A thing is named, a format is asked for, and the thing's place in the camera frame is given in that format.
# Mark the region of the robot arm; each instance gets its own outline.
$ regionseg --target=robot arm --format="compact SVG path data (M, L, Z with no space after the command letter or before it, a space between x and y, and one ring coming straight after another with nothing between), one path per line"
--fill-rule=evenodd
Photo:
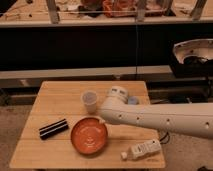
M100 116L110 124L176 132L213 139L213 103L127 105L128 91L114 86L100 107Z

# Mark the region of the floor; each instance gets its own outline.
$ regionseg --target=floor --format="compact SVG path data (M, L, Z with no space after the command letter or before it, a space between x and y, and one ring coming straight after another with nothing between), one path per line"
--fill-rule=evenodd
M9 162L32 105L0 106L0 171L14 171ZM213 168L213 141L170 133L163 145L165 169L156 171L196 171Z

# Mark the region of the paper cup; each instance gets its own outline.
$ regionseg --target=paper cup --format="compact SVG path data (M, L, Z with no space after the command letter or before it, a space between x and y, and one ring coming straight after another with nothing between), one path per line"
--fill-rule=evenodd
M89 114L95 113L97 109L97 94L95 91L86 91L82 94L82 102Z

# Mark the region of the plastic bottle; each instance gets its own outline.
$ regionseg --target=plastic bottle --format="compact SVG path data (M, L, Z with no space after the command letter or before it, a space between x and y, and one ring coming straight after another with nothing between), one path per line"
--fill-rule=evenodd
M161 144L157 139L145 141L131 146L126 152L121 153L122 160L137 160L148 153L155 153L161 150Z

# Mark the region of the wooden table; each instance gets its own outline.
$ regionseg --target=wooden table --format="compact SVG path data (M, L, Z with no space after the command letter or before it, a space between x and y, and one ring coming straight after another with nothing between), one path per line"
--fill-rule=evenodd
M156 130L127 125L107 125L108 144L94 158L80 155L72 146L70 133L80 119L98 117L87 114L80 96L85 90L98 94L98 106L104 101L113 85L123 86L130 95L137 96L140 103L148 104L146 85L142 81L82 81L44 82L10 162L16 169L141 169L163 168L163 153L139 161L122 161L120 153L129 146L152 138L159 138ZM70 129L45 141L39 138L39 128L66 118Z
M179 21L182 18L188 18L188 14L184 14L180 12L177 8L175 8L175 3L186 3L189 5L192 5L192 7L195 5L197 0L174 0L172 10L175 13L175 17L147 17L147 19L151 19L151 21L156 22L167 22L167 21L173 21L177 20ZM66 2L71 2L71 0L56 0L57 6L61 7ZM206 3L206 6L203 10L202 17L213 17L213 1L208 0ZM87 19L85 17L79 16L77 14L73 14L70 12L59 12L61 23L71 23L71 24L79 24L79 25L88 25L93 24L96 25L98 23L102 24L122 24L122 23L135 23L135 19L133 17L126 17L126 18L107 18L105 15L100 15L99 17L91 20ZM26 24L26 22L29 23L32 22L34 24L41 24L43 22L50 22L48 7L46 4L46 0L36 0L32 4L27 4L25 0L17 0L17 2L11 6L11 8L2 16L0 17L0 24L2 22L14 22L18 21L16 24Z

